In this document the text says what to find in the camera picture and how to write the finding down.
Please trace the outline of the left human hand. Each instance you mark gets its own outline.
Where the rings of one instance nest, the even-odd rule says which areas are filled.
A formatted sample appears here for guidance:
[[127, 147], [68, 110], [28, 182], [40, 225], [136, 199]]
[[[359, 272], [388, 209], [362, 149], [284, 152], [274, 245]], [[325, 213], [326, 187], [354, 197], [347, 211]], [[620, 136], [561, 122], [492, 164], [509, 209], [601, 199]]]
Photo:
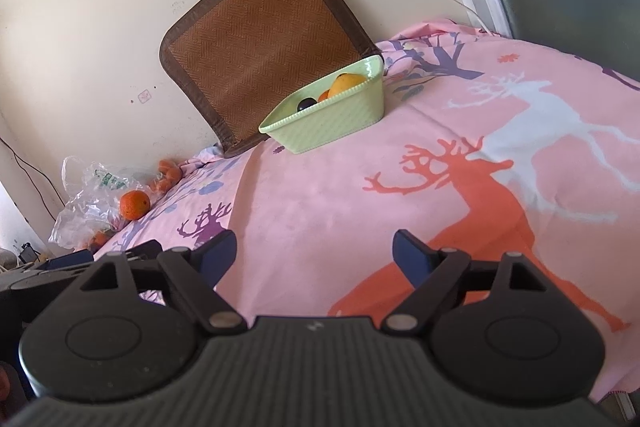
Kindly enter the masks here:
[[11, 378], [3, 365], [0, 365], [0, 401], [6, 401], [11, 393]]

